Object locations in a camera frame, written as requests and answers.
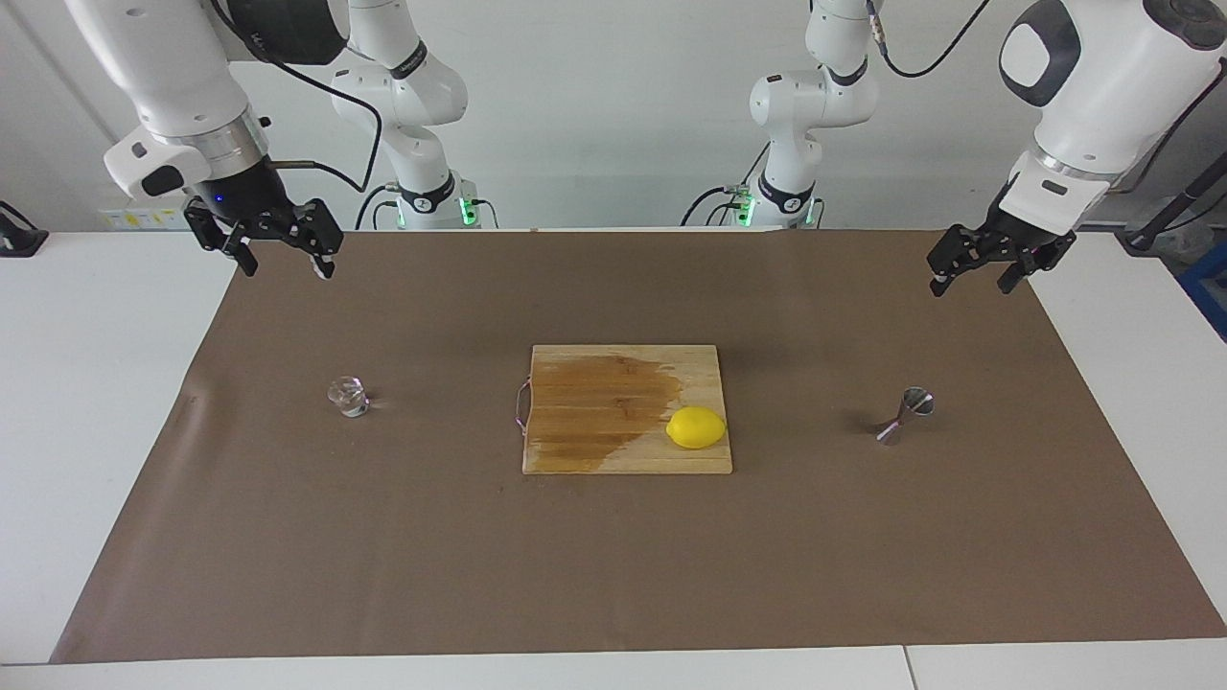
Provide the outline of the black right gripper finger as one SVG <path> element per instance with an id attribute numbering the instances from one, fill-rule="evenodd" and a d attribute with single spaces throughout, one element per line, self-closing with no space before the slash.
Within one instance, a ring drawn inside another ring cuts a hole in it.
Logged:
<path id="1" fill-rule="evenodd" d="M 202 199 L 189 199 L 184 206 L 184 219 L 202 250 L 222 253 L 240 268 L 242 275 L 255 275 L 259 263 L 245 244 L 242 225 L 226 233 Z"/>
<path id="2" fill-rule="evenodd" d="M 321 280 L 333 280 L 334 255 L 344 242 L 344 231 L 323 199 L 290 209 L 288 246 L 310 255 L 313 270 Z"/>

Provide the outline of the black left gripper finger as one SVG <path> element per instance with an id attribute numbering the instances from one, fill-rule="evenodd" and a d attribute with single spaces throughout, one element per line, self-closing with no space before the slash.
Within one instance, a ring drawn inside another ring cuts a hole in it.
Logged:
<path id="1" fill-rule="evenodd" d="M 942 297 L 956 277 L 1001 259 L 1001 237 L 955 223 L 939 237 L 937 244 L 926 255 L 928 266 L 933 270 L 930 292 L 937 298 Z"/>
<path id="2" fill-rule="evenodd" d="M 1001 293 L 1012 293 L 1014 289 L 1034 273 L 1052 270 L 1052 252 L 1021 253 L 996 280 L 996 287 Z"/>

